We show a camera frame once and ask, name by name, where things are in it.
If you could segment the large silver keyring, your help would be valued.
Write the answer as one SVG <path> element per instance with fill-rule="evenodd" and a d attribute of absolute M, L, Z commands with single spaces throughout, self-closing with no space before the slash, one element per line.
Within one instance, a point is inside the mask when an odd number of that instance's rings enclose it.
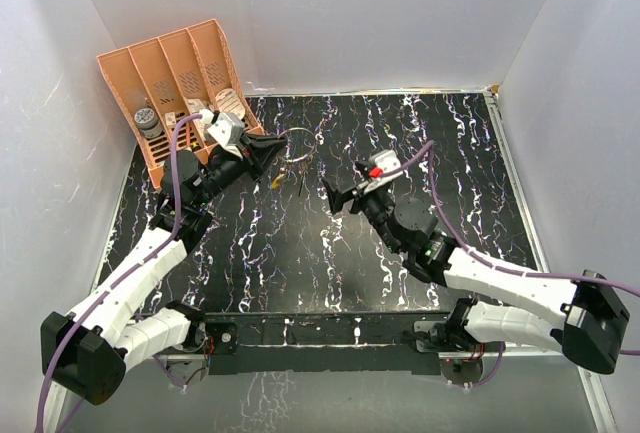
<path fill-rule="evenodd" d="M 314 132 L 306 127 L 291 127 L 283 132 L 287 139 L 283 157 L 286 166 L 293 166 L 309 160 L 317 148 Z"/>

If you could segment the yellow capped key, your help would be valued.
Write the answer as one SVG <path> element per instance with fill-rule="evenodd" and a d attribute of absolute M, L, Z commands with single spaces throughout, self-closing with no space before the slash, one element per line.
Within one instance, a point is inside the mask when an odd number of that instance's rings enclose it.
<path fill-rule="evenodd" d="M 273 179 L 273 181 L 271 182 L 271 186 L 270 186 L 270 188 L 271 188 L 271 189 L 277 189 L 277 188 L 279 188 L 279 187 L 281 186 L 281 184 L 283 183 L 284 179 L 285 179 L 285 176 L 284 176 L 284 175 L 278 175 L 278 176 L 276 176 L 276 177 Z"/>

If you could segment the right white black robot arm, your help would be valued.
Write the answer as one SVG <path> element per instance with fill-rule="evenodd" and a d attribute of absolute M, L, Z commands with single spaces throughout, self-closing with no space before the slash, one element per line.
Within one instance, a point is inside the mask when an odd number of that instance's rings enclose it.
<path fill-rule="evenodd" d="M 464 351 L 514 343 L 559 352 L 594 373 L 615 371 L 630 314 L 602 275 L 554 276 L 464 247 L 438 230 L 424 201 L 397 201 L 376 167 L 360 169 L 370 177 L 359 184 L 322 181 L 331 213 L 347 208 L 363 214 L 414 278 L 469 294 L 456 301 L 445 321 L 415 325 L 410 335 L 417 345 Z"/>

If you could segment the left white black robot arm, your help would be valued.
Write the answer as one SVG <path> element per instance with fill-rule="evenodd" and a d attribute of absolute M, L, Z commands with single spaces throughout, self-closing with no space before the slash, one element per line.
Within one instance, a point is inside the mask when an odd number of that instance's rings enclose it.
<path fill-rule="evenodd" d="M 158 209 L 140 240 L 111 275 L 67 314 L 51 313 L 42 323 L 44 384 L 66 388 L 93 405 L 109 399 L 124 376 L 167 348 L 186 352 L 206 340 L 204 315 L 172 301 L 136 324 L 129 321 L 163 278 L 204 237 L 209 203 L 236 180 L 257 180 L 286 147 L 283 135 L 242 133 L 234 155 L 212 150 L 208 164 L 173 147 L 164 164 Z"/>

